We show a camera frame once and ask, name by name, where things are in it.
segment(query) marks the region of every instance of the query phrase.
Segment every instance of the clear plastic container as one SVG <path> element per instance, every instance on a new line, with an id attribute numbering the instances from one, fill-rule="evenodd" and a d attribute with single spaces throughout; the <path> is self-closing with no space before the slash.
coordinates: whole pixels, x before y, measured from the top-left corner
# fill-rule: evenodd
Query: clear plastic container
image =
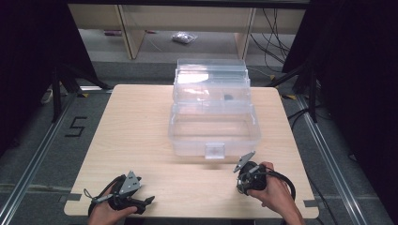
<path id="1" fill-rule="evenodd" d="M 261 138 L 242 60 L 178 60 L 169 124 L 177 155 L 224 158 Z"/>

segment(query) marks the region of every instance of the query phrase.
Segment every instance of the wooden table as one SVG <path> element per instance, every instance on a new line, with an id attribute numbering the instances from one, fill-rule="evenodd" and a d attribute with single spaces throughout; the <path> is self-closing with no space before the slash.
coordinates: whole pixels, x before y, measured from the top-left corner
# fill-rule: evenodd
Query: wooden table
<path id="1" fill-rule="evenodd" d="M 108 102 L 88 149 L 71 194 L 79 201 L 67 201 L 65 213 L 85 216 L 90 199 L 87 188 L 97 196 L 120 174 L 134 170 L 143 185 L 134 198 L 156 196 L 141 215 L 146 218 L 280 218 L 261 203 L 237 192 L 239 159 L 210 160 L 179 157 L 168 140 L 167 128 L 173 103 L 171 85 L 118 85 Z M 297 190 L 296 204 L 305 218 L 316 218 L 317 207 L 279 94 L 274 88 L 253 87 L 252 101 L 262 139 L 253 161 L 271 161 Z"/>

